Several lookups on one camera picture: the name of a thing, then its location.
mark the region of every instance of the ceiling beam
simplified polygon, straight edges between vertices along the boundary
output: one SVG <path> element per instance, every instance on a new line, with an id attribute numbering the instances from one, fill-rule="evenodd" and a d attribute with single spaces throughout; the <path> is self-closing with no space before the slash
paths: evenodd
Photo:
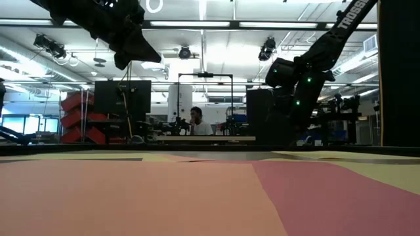
<path id="1" fill-rule="evenodd" d="M 239 20 L 145 20 L 144 30 L 293 30 L 293 31 L 327 31 L 333 22 L 302 22 L 302 21 L 239 21 Z M 67 20 L 62 26 L 51 19 L 13 19 L 0 18 L 0 26 L 25 28 L 70 28 L 80 26 Z M 377 31 L 376 23 L 363 23 L 355 31 Z"/>

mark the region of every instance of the machine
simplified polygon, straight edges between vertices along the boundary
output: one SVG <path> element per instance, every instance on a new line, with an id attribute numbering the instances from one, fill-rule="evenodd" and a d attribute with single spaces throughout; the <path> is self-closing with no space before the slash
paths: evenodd
<path id="1" fill-rule="evenodd" d="M 131 60 L 160 62 L 160 55 L 142 34 L 144 9 L 137 0 L 30 0 L 50 12 L 56 24 L 70 19 L 100 38 L 115 51 L 115 66 L 127 67 Z"/>
<path id="2" fill-rule="evenodd" d="M 377 0 L 353 0 L 344 12 L 337 13 L 337 22 L 302 56 L 293 62 L 277 58 L 266 76 L 271 87 L 290 88 L 294 93 L 281 109 L 272 109 L 266 120 L 266 140 L 279 145 L 293 145 L 310 125 L 310 116 L 325 81 L 334 81 L 330 69 L 337 62 L 346 41 L 375 6 Z"/>

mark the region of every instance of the monitor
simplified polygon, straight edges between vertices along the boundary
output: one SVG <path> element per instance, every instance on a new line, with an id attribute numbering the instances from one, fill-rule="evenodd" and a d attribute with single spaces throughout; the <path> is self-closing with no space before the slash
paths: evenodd
<path id="1" fill-rule="evenodd" d="M 133 117 L 143 117 L 150 113 L 151 81 L 97 81 L 94 84 L 94 112 L 125 114 L 125 93 L 127 108 Z"/>

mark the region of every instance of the ceiling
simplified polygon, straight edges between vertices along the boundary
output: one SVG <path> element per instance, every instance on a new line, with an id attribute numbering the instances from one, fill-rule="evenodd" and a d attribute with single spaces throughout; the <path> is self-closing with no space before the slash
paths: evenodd
<path id="1" fill-rule="evenodd" d="M 1 0 L 1 18 L 13 19 L 49 19 L 49 13 L 33 4 L 29 0 Z M 147 20 L 200 20 L 199 0 L 162 0 L 163 6 L 157 13 L 147 10 L 146 0 L 140 3 L 146 10 Z M 334 23 L 336 12 L 344 10 L 348 3 L 309 3 L 314 0 L 289 0 L 283 3 L 280 0 L 207 0 L 204 20 L 267 20 L 267 21 L 302 21 L 302 22 L 329 22 Z M 150 0 L 150 7 L 155 9 L 159 6 L 159 0 Z M 367 15 L 365 23 L 376 23 L 376 7 Z M 266 72 L 274 57 L 267 62 L 260 62 L 258 53 L 261 45 L 267 37 L 274 37 L 278 49 L 277 55 L 292 60 L 306 52 L 324 31 L 289 31 L 289 30 L 208 30 L 202 38 L 200 30 L 183 29 L 148 29 L 143 34 L 153 48 L 165 57 L 165 65 L 169 68 L 169 74 L 162 71 L 144 69 L 140 62 L 133 63 L 133 78 L 151 79 L 152 81 L 177 81 L 177 73 L 192 73 L 200 71 L 200 58 L 203 57 L 205 68 L 210 73 L 233 74 L 235 82 L 246 82 L 248 79 L 254 82 L 263 82 Z M 108 45 L 99 40 L 96 44 L 89 32 L 81 28 L 45 28 L 41 26 L 12 27 L 0 26 L 0 36 L 14 41 L 24 48 L 38 53 L 39 49 L 33 46 L 37 34 L 46 35 L 65 46 L 69 54 L 73 54 L 79 60 L 77 66 L 70 64 L 62 67 L 80 75 L 89 81 L 101 79 L 121 79 L 125 71 L 114 66 L 114 52 L 108 49 Z M 352 34 L 343 50 L 340 61 L 354 56 L 363 47 L 363 42 L 375 35 L 372 31 L 357 31 Z M 178 50 L 182 45 L 188 45 L 190 50 L 197 55 L 196 59 L 179 60 Z M 46 52 L 39 52 L 38 56 L 51 60 L 52 57 Z M 95 67 L 93 58 L 107 60 L 104 68 Z M 369 62 L 361 64 L 347 73 L 337 77 L 337 83 L 351 83 L 359 77 L 377 72 L 377 60 L 372 58 Z M 187 78 L 191 81 L 203 81 L 199 78 Z M 228 81 L 228 78 L 215 77 L 209 81 Z M 154 85 L 158 91 L 167 90 L 167 85 Z M 371 88 L 360 87 L 352 92 L 363 92 Z M 208 92 L 224 92 L 226 87 L 207 87 Z M 245 92 L 245 86 L 236 87 L 235 91 Z M 323 96 L 339 92 L 340 89 L 326 87 Z"/>

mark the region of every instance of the air vent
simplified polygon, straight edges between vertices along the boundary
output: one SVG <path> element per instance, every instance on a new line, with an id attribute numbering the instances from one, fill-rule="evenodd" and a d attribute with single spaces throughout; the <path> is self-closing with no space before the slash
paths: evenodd
<path id="1" fill-rule="evenodd" d="M 209 97 L 209 102 L 231 102 L 231 101 L 232 101 L 231 97 L 223 97 L 223 96 L 210 96 Z M 243 102 L 243 97 L 235 96 L 234 102 L 235 103 Z"/>
<path id="2" fill-rule="evenodd" d="M 374 36 L 370 37 L 369 39 L 366 39 L 363 42 L 363 49 L 364 49 L 364 52 L 366 54 L 372 55 L 372 54 L 377 53 L 378 52 L 378 40 L 377 40 L 377 36 L 374 35 Z"/>

